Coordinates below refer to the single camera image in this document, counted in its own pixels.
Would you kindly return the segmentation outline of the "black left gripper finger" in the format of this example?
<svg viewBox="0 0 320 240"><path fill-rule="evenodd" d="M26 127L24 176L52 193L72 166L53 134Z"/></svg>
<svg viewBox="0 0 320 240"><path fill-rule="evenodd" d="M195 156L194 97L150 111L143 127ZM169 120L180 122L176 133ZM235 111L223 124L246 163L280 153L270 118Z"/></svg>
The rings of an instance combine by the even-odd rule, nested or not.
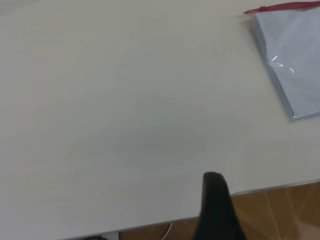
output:
<svg viewBox="0 0 320 240"><path fill-rule="evenodd" d="M227 182L222 174L203 175L201 209L193 240L245 240Z"/></svg>

